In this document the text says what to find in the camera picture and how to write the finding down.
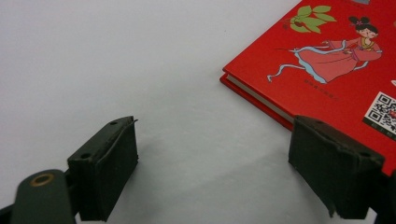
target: flowing robe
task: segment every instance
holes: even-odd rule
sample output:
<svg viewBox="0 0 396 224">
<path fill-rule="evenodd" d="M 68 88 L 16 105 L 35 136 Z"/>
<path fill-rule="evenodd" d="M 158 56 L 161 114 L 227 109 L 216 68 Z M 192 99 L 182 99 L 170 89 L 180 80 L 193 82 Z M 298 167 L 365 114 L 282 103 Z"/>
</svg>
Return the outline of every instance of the flowing robe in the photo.
<svg viewBox="0 0 396 224">
<path fill-rule="evenodd" d="M 381 49 L 375 42 L 365 44 L 365 38 L 353 40 L 328 41 L 331 50 L 304 47 L 294 50 L 300 65 L 321 83 L 328 83 L 337 77 L 362 68 L 369 61 L 381 57 Z"/>
</svg>

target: white table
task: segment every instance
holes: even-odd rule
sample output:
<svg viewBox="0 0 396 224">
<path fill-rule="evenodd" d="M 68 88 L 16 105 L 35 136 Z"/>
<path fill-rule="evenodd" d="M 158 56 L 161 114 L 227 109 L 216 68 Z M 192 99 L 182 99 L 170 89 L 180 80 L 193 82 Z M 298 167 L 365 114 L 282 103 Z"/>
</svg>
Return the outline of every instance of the white table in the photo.
<svg viewBox="0 0 396 224">
<path fill-rule="evenodd" d="M 330 218 L 290 132 L 219 82 L 297 2 L 0 2 L 0 207 L 133 115 L 140 161 L 108 223 L 373 223 Z"/>
</svg>

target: leaf illustration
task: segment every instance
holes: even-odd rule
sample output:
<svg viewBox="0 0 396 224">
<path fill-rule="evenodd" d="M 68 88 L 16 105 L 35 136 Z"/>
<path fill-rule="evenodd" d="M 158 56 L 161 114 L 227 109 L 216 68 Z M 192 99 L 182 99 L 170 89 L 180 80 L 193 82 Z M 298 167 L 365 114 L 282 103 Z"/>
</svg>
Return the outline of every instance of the leaf illustration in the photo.
<svg viewBox="0 0 396 224">
<path fill-rule="evenodd" d="M 290 28 L 300 33 L 310 33 L 310 31 L 306 29 L 304 26 L 297 26 L 295 24 L 291 24 Z"/>
<path fill-rule="evenodd" d="M 328 12 L 330 11 L 330 9 L 332 9 L 332 7 L 328 7 L 328 6 L 317 6 L 314 7 L 314 12 Z"/>
<path fill-rule="evenodd" d="M 302 18 L 301 21 L 305 23 L 306 25 L 312 25 L 312 26 L 320 26 L 321 24 L 326 23 L 326 21 L 316 19 L 316 18 Z"/>
<path fill-rule="evenodd" d="M 307 16 L 311 15 L 311 13 L 312 13 L 311 6 L 300 7 L 298 9 L 297 16 L 299 16 L 299 17 L 307 17 Z"/>
<path fill-rule="evenodd" d="M 329 16 L 323 13 L 314 13 L 314 15 L 324 21 L 336 21 L 336 19 L 333 16 Z"/>
<path fill-rule="evenodd" d="M 320 29 L 319 29 L 317 26 L 315 26 L 315 25 L 308 25 L 308 24 L 307 24 L 306 27 L 307 27 L 308 29 L 310 29 L 311 31 L 320 34 Z"/>
</svg>

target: red book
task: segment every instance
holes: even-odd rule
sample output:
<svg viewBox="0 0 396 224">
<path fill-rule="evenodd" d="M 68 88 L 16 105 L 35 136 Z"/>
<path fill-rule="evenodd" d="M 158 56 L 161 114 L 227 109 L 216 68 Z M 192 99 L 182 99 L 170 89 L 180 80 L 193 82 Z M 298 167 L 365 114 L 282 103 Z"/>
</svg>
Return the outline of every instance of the red book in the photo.
<svg viewBox="0 0 396 224">
<path fill-rule="evenodd" d="M 288 129 L 320 119 L 396 169 L 394 0 L 303 0 L 224 67 L 221 82 Z"/>
</svg>

